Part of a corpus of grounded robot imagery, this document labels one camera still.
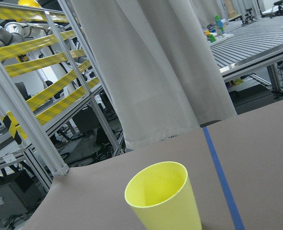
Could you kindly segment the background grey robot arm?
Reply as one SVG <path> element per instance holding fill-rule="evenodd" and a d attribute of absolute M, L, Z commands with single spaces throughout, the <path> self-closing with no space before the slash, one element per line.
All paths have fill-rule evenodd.
<path fill-rule="evenodd" d="M 46 23 L 9 22 L 3 27 L 0 25 L 0 47 L 18 44 L 28 38 L 36 39 L 51 34 L 51 26 Z"/>

